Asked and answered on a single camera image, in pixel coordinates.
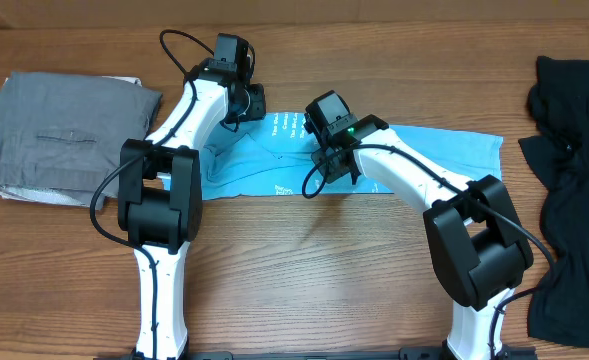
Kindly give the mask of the light blue printed t-shirt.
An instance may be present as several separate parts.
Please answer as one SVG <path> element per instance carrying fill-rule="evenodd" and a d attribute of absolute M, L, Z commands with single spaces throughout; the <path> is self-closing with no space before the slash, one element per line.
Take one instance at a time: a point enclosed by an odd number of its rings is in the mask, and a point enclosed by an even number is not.
<path fill-rule="evenodd" d="M 316 138 L 301 113 L 269 113 L 233 133 L 216 127 L 200 151 L 205 200 L 237 196 L 299 195 L 314 166 Z M 478 180 L 502 177 L 497 135 L 407 125 L 391 127 L 402 141 L 436 164 Z"/>

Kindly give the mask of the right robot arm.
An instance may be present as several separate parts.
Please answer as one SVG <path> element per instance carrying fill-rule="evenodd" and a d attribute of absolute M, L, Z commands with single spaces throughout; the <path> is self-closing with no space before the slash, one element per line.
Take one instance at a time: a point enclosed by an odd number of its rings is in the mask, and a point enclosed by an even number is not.
<path fill-rule="evenodd" d="M 423 217 L 434 273 L 453 301 L 452 326 L 439 346 L 404 347 L 401 359 L 534 359 L 534 348 L 501 340 L 507 303 L 533 254 L 505 185 L 472 180 L 432 162 L 382 119 L 357 118 L 329 91 L 305 109 L 319 143 L 312 159 L 324 184 L 344 175 L 381 183 Z"/>

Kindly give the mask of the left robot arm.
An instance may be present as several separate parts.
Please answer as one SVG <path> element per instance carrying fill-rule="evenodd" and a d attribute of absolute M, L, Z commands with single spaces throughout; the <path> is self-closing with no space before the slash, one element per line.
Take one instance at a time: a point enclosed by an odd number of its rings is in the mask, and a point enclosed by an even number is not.
<path fill-rule="evenodd" d="M 200 152 L 216 127 L 237 131 L 264 118 L 264 89 L 251 81 L 254 67 L 247 40 L 219 34 L 209 57 L 183 73 L 183 94 L 166 121 L 121 149 L 118 224 L 134 248 L 140 279 L 134 359 L 187 354 L 185 267 L 203 213 Z"/>

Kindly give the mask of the folded grey trousers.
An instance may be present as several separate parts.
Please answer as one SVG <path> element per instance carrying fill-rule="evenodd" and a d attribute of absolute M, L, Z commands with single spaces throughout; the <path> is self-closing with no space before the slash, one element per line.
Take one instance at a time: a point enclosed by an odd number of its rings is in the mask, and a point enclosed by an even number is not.
<path fill-rule="evenodd" d="M 89 206 L 161 98 L 136 77 L 12 73 L 0 88 L 0 196 Z"/>

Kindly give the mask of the black polo shirt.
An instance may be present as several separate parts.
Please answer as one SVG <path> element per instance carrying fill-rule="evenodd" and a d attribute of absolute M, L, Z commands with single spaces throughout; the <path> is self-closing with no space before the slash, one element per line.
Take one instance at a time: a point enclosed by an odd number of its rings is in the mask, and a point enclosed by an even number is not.
<path fill-rule="evenodd" d="M 532 296 L 532 337 L 589 348 L 589 60 L 536 60 L 527 108 L 538 135 L 519 145 L 547 189 L 540 230 L 554 249 L 555 279 Z"/>

